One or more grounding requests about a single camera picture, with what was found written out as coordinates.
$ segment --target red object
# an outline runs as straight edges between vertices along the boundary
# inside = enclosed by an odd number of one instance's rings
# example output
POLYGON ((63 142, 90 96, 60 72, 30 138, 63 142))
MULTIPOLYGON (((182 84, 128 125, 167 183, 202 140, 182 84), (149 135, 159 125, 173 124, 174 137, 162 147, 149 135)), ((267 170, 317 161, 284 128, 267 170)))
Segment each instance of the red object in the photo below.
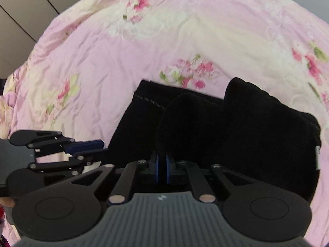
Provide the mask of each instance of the red object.
POLYGON ((0 219, 3 218, 5 215, 5 211, 3 210, 3 207, 0 207, 0 219))

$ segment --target green leaf pattern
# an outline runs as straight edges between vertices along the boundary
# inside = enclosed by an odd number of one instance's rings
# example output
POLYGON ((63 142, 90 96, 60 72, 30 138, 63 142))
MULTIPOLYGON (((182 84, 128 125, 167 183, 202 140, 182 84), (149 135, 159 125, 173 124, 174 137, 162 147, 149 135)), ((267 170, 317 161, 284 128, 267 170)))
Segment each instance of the green leaf pattern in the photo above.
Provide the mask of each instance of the green leaf pattern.
POLYGON ((163 71, 160 71, 160 78, 161 80, 166 80, 166 75, 163 73, 163 71))
POLYGON ((183 84, 183 80, 185 80, 185 77, 183 77, 183 76, 178 77, 177 82, 179 83, 179 85, 183 84))
POLYGON ((322 62, 328 62, 328 56, 323 52, 323 50, 320 47, 314 47, 313 48, 315 56, 322 62))
POLYGON ((316 97, 321 101, 320 95, 319 95, 319 93, 317 92, 316 88, 315 88, 311 83, 308 83, 308 85, 310 86, 311 90, 312 90, 313 93, 316 95, 316 97))
POLYGON ((80 85, 78 83, 79 75, 73 75, 69 80, 66 81, 65 87, 62 88, 57 94, 53 94, 53 103, 48 104, 45 110, 44 121, 51 120, 51 125, 53 125, 58 118, 59 114, 67 106, 67 102, 70 97, 76 96, 80 90, 80 85))

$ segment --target pink floral bedsheet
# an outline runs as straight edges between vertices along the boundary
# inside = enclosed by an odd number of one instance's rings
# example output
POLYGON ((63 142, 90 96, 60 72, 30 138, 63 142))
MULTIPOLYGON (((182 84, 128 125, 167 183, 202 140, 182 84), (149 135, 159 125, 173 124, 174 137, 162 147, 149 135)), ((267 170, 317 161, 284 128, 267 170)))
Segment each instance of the pink floral bedsheet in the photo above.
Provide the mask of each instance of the pink floral bedsheet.
POLYGON ((324 246, 328 55, 329 25, 291 0, 81 0, 52 21, 8 78, 0 137, 60 130, 108 144, 141 79, 223 97, 231 78, 240 77, 310 112, 322 127, 321 175, 305 239, 324 246))

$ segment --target wrinkled fabric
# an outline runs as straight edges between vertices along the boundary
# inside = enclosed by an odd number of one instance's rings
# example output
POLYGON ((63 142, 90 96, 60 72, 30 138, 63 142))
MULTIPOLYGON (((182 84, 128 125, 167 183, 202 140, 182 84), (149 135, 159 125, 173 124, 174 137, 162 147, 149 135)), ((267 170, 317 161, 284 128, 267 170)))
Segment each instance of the wrinkled fabric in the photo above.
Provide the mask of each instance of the wrinkled fabric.
POLYGON ((217 100, 187 93, 174 99, 158 125, 159 157, 165 151, 206 168, 220 164, 311 202, 319 177, 317 120, 240 78, 229 82, 224 101, 217 100))
MULTIPOLYGON (((134 92, 133 99, 122 116, 115 133, 113 134, 110 144, 108 145, 107 159, 109 163, 113 163, 116 168, 124 168, 132 161, 140 159, 150 159, 154 150, 157 150, 158 155, 162 151, 159 150, 159 140, 157 134, 160 128, 160 123, 163 121, 165 111, 168 107, 182 94, 191 94, 210 101, 219 108, 222 107, 224 100, 212 96, 207 96, 186 88, 177 88, 166 86, 154 82, 142 80, 137 90, 134 92)), ((189 114, 176 114, 174 117, 169 117, 169 120, 164 126, 168 127, 168 123, 174 129, 180 129, 177 123, 189 124, 191 127, 195 125, 197 111, 193 112, 187 108, 189 114)), ((200 111, 206 111, 206 108, 201 107, 200 111)), ((213 118, 219 118, 220 115, 207 115, 213 130, 218 132, 217 122, 213 118)), ((208 131, 205 133, 211 137, 212 134, 208 131)), ((177 136, 184 134, 183 131, 177 133, 177 136)), ((195 138, 192 142, 190 138, 180 137, 177 140, 177 148, 184 153, 180 155, 180 159, 186 160, 186 157, 199 156, 202 157, 202 152, 207 148, 203 140, 200 140, 200 133, 191 132, 190 136, 195 138)))
POLYGON ((81 0, 52 21, 9 78, 1 137, 50 129, 108 144, 141 79, 223 97, 240 77, 319 121, 322 171, 305 238, 324 246, 328 55, 329 25, 291 0, 81 0))

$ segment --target silver screw head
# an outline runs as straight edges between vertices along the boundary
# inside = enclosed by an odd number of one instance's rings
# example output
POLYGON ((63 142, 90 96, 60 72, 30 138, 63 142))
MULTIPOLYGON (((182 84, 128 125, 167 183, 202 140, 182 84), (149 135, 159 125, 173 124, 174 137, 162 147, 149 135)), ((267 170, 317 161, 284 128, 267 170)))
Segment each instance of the silver screw head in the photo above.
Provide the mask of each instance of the silver screw head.
POLYGON ((216 197, 211 194, 203 194, 199 197, 199 200, 203 203, 213 203, 216 200, 216 197))
POLYGON ((158 200, 160 200, 160 201, 164 201, 165 199, 167 199, 168 197, 167 196, 165 196, 165 195, 163 195, 163 194, 161 194, 160 196, 158 196, 158 200))
POLYGON ((120 204, 123 203, 125 201, 125 197, 123 197, 122 195, 112 195, 111 197, 109 197, 109 201, 112 204, 120 204))

